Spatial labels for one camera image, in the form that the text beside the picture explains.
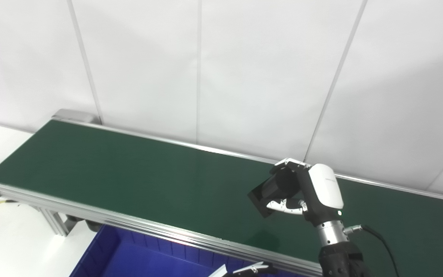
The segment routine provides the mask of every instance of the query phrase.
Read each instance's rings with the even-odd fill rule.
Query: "white floor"
[[[0,126],[0,162],[31,134]],[[0,275],[67,277],[95,233],[79,222],[66,237],[54,235],[34,208],[18,203],[0,205]]]

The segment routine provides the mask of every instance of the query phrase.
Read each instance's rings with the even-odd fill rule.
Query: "blue crate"
[[[208,277],[221,265],[232,272],[253,262],[102,226],[70,277]],[[301,277],[279,270],[262,277]]]

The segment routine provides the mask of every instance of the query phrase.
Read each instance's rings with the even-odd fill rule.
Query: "robotic hand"
[[[270,173],[248,194],[261,215],[267,217],[277,210],[303,215],[313,224],[322,245],[318,259],[324,277],[370,277],[362,253],[348,238],[362,226],[345,228],[339,218],[343,199],[333,170],[288,158],[276,163]],[[304,199],[292,199],[299,191]]]

